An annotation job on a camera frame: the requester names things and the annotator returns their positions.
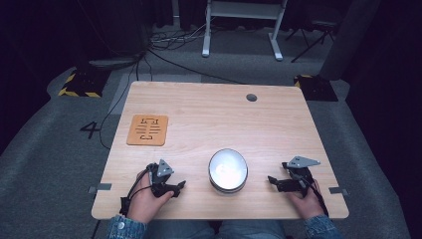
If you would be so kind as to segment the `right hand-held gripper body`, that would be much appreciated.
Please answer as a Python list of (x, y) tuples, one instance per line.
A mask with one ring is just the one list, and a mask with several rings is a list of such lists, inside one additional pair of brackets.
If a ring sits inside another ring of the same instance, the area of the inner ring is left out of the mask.
[(309, 167), (315, 165), (320, 165), (320, 162), (303, 156), (295, 156), (291, 161), (283, 162), (282, 167), (291, 178), (278, 180), (278, 190), (280, 192), (307, 193), (308, 188), (315, 182)]

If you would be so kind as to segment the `black yellow striped base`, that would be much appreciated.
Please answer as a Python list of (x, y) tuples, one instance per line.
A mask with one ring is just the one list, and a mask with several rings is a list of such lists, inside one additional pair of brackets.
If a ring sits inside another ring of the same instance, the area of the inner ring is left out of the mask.
[(59, 91), (59, 96), (101, 98), (110, 71), (73, 70)]
[(294, 85), (300, 88), (307, 101), (337, 102), (338, 98), (330, 81), (319, 76), (296, 75)]

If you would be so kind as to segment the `person's left hand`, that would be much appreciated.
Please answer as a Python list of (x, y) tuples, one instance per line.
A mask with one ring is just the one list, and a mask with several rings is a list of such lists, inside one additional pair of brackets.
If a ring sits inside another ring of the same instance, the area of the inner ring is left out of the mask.
[(155, 197), (149, 188), (149, 175), (141, 176), (139, 173), (136, 176), (137, 184), (133, 189), (133, 194), (130, 196), (130, 205), (127, 212), (129, 219), (149, 223), (161, 207), (170, 200), (173, 196), (172, 191), (168, 191), (160, 197)]

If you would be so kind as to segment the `orange wooden coaster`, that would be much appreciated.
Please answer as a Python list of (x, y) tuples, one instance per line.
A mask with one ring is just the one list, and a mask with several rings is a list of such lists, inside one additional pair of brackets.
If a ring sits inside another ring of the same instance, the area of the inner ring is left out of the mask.
[(132, 117), (126, 143), (128, 145), (163, 146), (168, 116), (135, 115)]

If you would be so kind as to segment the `person's right hand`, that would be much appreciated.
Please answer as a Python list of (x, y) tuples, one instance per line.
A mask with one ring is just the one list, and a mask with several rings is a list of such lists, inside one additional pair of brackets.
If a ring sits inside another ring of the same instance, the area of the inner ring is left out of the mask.
[(324, 211), (318, 201), (317, 195), (314, 193), (311, 187), (309, 188), (306, 197), (300, 198), (293, 192), (287, 192), (286, 196), (293, 203), (298, 214), (304, 220), (324, 215)]

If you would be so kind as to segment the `grey curtain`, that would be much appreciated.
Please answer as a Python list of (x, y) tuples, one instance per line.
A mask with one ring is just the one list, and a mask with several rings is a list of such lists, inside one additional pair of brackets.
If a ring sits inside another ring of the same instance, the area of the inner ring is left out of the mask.
[(326, 81), (341, 78), (373, 20), (381, 0), (353, 0), (318, 75)]

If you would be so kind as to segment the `person's right denim sleeve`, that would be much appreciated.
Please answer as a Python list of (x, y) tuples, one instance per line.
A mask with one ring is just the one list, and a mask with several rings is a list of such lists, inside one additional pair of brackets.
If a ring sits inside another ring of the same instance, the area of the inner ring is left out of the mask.
[(340, 231), (326, 215), (306, 219), (304, 225), (308, 239), (343, 239)]

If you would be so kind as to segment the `person's jeans legs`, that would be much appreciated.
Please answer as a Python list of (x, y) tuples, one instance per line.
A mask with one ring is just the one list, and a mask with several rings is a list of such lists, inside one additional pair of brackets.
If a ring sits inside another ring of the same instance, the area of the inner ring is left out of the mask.
[(154, 220), (143, 239), (293, 239), (281, 220)]

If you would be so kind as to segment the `person's left denim sleeve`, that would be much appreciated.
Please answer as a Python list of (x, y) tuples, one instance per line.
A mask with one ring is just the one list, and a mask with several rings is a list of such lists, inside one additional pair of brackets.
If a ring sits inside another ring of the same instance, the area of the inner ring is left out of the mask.
[(105, 239), (142, 239), (146, 229), (145, 223), (117, 215), (110, 220)]

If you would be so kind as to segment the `black tripod stand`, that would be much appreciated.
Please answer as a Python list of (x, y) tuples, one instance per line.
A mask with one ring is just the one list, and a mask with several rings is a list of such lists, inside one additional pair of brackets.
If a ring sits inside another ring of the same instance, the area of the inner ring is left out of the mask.
[(329, 38), (334, 41), (333, 34), (336, 32), (338, 27), (339, 23), (333, 20), (306, 20), (300, 27), (294, 28), (287, 36), (286, 41), (291, 40), (297, 33), (300, 33), (306, 47), (292, 58), (291, 62), (295, 63), (317, 44), (322, 45), (325, 38)]

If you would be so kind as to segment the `person's denim sleeve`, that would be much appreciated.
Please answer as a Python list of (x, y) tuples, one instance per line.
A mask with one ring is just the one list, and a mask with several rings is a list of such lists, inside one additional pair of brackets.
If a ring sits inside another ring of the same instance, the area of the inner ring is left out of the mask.
[(146, 229), (145, 223), (117, 215), (110, 220), (105, 239), (142, 239)]
[(306, 219), (304, 225), (308, 239), (343, 239), (340, 231), (326, 215)]

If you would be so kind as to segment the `white metal bowl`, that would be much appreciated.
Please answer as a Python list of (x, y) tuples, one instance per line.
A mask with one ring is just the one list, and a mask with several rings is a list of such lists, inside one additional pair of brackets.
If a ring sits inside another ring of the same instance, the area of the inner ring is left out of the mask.
[(223, 193), (241, 190), (248, 178), (248, 165), (245, 158), (236, 150), (218, 150), (208, 165), (209, 179), (213, 187)]

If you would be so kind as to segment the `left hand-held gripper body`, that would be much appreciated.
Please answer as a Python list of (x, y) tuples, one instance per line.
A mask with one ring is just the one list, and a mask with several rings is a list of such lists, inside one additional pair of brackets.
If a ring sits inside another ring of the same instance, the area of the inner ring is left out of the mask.
[(150, 188), (155, 197), (160, 197), (168, 191), (175, 191), (174, 185), (166, 183), (173, 169), (165, 160), (160, 159), (158, 163), (151, 163), (146, 169), (149, 172)]

